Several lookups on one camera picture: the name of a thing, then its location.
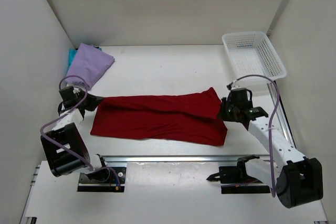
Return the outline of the red t shirt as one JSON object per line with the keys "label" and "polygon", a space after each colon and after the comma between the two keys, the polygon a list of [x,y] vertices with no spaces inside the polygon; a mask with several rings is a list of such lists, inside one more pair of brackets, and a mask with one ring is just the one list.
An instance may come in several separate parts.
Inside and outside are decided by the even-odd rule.
{"label": "red t shirt", "polygon": [[98,105],[90,134],[222,146],[227,127],[214,88],[184,95],[107,97]]}

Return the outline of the lilac t shirt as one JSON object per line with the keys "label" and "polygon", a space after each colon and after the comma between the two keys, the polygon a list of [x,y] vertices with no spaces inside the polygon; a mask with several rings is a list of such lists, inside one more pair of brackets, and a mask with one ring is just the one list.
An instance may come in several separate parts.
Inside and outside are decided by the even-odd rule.
{"label": "lilac t shirt", "polygon": [[81,43],[77,50],[70,49],[68,55],[68,84],[85,87],[90,90],[104,73],[113,65],[115,58],[91,45]]}

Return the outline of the teal t shirt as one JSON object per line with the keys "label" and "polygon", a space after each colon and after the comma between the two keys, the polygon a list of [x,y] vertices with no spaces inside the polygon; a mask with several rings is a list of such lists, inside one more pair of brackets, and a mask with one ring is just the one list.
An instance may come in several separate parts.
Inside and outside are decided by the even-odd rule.
{"label": "teal t shirt", "polygon": [[98,51],[102,51],[102,49],[84,44],[77,49],[69,49],[67,70],[75,71],[82,67],[84,69],[92,67],[95,60],[101,58],[101,53]]}

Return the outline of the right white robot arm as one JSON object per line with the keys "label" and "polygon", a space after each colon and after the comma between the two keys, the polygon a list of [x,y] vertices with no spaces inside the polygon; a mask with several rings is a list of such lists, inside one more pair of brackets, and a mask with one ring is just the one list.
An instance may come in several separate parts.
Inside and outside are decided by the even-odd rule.
{"label": "right white robot arm", "polygon": [[251,178],[266,184],[286,208],[293,208],[323,198],[322,165],[316,158],[307,158],[293,147],[273,126],[272,116],[261,107],[254,107],[252,92],[232,89],[222,98],[219,118],[242,124],[268,151],[270,161],[257,155],[237,160],[236,177],[247,182]]}

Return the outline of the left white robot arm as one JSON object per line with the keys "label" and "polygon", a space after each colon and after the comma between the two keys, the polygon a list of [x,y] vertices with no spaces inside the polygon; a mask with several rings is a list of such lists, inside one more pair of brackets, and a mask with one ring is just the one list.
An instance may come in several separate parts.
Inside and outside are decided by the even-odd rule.
{"label": "left white robot arm", "polygon": [[73,86],[60,89],[59,94],[62,98],[58,106],[59,118],[40,130],[40,140],[51,173],[60,177],[82,172],[92,174],[98,182],[105,182],[110,176],[110,169],[101,155],[89,154],[78,130],[85,112],[93,112],[103,97]]}

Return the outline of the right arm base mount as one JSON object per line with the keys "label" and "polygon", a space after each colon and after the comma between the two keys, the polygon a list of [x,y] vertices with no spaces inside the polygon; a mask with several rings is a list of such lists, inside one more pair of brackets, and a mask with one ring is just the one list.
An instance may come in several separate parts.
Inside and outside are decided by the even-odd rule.
{"label": "right arm base mount", "polygon": [[247,175],[246,163],[260,160],[257,155],[240,157],[235,166],[220,166],[218,172],[207,177],[208,182],[220,182],[221,194],[269,194],[270,188]]}

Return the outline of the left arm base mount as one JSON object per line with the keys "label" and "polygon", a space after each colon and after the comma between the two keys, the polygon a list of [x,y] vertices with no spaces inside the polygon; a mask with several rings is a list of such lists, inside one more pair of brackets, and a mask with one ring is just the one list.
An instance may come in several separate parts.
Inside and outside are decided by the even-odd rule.
{"label": "left arm base mount", "polygon": [[127,176],[127,164],[109,162],[103,157],[96,166],[98,171],[82,168],[79,175],[77,192],[88,193],[123,193]]}

